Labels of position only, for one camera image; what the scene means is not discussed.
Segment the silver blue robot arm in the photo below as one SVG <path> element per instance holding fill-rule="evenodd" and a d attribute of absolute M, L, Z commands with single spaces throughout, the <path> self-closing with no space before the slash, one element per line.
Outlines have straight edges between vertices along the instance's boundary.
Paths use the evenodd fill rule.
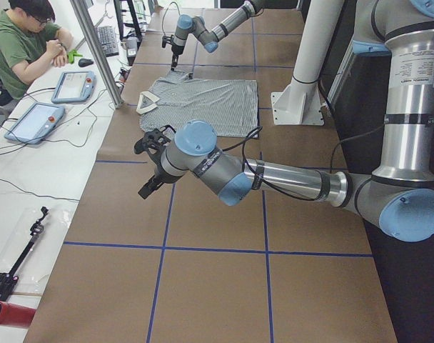
<path fill-rule="evenodd" d="M 434 175 L 429 170 L 434 127 L 434 1 L 372 1 L 355 31 L 376 37 L 391 53 L 380 166 L 369 175 L 334 174 L 236 158 L 216 144 L 207 122 L 193 120 L 173 138 L 162 129 L 144 134 L 136 154 L 147 152 L 154 175 L 140 189 L 148 197 L 192 172 L 229 206 L 250 190 L 270 187 L 306 201 L 346 208 L 404 242 L 434 234 Z"/>
<path fill-rule="evenodd" d="M 191 17 L 188 14 L 180 14 L 176 23 L 174 34 L 162 37 L 162 47 L 171 45 L 172 60 L 171 71 L 178 66 L 179 56 L 184 52 L 189 35 L 193 35 L 208 53 L 213 53 L 218 48 L 218 43 L 237 29 L 242 23 L 255 17 L 265 7 L 265 1 L 244 1 L 232 14 L 227 16 L 212 30 L 206 28 L 201 16 Z"/>

